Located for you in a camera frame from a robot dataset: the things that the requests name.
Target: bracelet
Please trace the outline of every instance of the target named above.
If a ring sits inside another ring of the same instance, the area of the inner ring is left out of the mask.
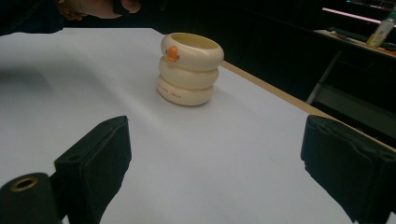
[[[55,0],[61,14],[69,21],[81,21],[87,14],[75,12],[64,0]]]
[[[178,105],[201,105],[213,95],[213,86],[202,90],[186,90],[169,84],[161,75],[158,77],[157,90],[163,98]]]
[[[163,38],[161,50],[169,63],[193,71],[213,70],[224,60],[221,46],[200,35],[186,33],[167,35]]]
[[[191,71],[172,65],[164,57],[160,60],[160,72],[170,84],[190,90],[200,90],[212,86],[219,76],[219,69]]]

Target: bangle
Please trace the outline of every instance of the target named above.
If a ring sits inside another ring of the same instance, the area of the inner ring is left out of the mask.
[[[213,95],[213,86],[202,90],[186,90],[169,84],[161,75],[158,77],[157,90],[163,98],[178,105],[201,105]]]
[[[161,50],[169,63],[193,71],[213,70],[224,60],[221,46],[200,35],[186,33],[167,35],[163,38]]]
[[[164,57],[160,60],[160,72],[165,81],[189,90],[200,90],[212,86],[219,76],[219,69],[191,71],[172,65]]]
[[[81,21],[87,14],[75,12],[64,0],[55,0],[61,14],[69,21]]]

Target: light strip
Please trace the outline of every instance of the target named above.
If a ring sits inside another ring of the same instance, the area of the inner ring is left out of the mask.
[[[380,23],[381,22],[381,21],[378,21],[378,20],[373,20],[373,19],[370,19],[370,18],[357,16],[357,15],[354,15],[354,14],[350,14],[350,13],[346,13],[346,12],[342,12],[342,11],[337,11],[337,10],[326,8],[326,7],[324,7],[322,10],[323,11],[332,12],[332,13],[336,13],[336,14],[340,14],[340,15],[347,16],[347,17],[351,17],[351,18],[355,18],[355,19],[358,19],[358,20],[370,21],[370,22],[375,22],[375,23]]]

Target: dark background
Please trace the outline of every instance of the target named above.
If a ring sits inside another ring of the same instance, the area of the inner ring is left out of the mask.
[[[83,21],[68,21],[65,25],[148,27],[162,34],[186,32],[203,35],[223,47],[227,62],[303,101],[308,98],[337,50],[342,49],[344,53],[334,67],[328,84],[396,113],[394,59],[349,48],[312,32],[337,27],[369,36],[377,26],[376,23],[323,11],[323,7],[376,20],[383,20],[388,11],[350,4],[345,0],[167,0],[164,10],[159,10],[163,0],[141,2],[141,10],[129,17],[115,20],[87,17]],[[394,30],[388,41],[396,43]],[[314,106],[368,134],[385,139],[390,145],[394,144],[394,139],[357,123],[353,118],[321,105]]]

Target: finger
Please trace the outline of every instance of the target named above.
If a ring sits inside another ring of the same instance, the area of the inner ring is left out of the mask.
[[[120,0],[113,0],[113,12],[122,16],[129,16],[131,12],[127,10]]]
[[[120,14],[117,14],[113,11],[113,1],[112,0],[101,0],[96,1],[99,7],[92,7],[93,4],[88,5],[85,10],[86,14],[101,18],[101,19],[115,19],[120,17]]]
[[[137,0],[121,0],[121,3],[130,13],[136,13],[140,10],[140,3]]]

